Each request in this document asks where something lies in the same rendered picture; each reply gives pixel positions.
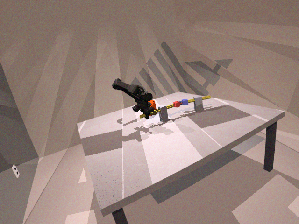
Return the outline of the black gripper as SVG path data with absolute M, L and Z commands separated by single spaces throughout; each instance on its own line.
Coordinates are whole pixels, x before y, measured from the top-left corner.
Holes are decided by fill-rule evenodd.
M 139 100 L 139 103 L 141 103 L 143 106 L 143 109 L 141 109 L 140 111 L 146 115 L 146 117 L 145 117 L 146 119 L 149 119 L 150 113 L 154 112 L 154 108 L 149 107 L 148 101 L 146 101 L 146 100 Z

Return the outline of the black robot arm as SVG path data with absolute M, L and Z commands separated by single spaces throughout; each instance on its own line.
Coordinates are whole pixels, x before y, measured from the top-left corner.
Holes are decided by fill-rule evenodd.
M 138 112 L 140 109 L 143 109 L 143 106 L 141 103 L 139 103 L 139 100 L 151 101 L 153 98 L 151 93 L 144 92 L 143 87 L 134 84 L 129 85 L 127 83 L 121 82 L 120 79 L 116 79 L 112 86 L 114 89 L 122 90 L 123 92 L 135 99 L 135 102 L 137 102 L 137 104 L 132 107 L 135 112 Z

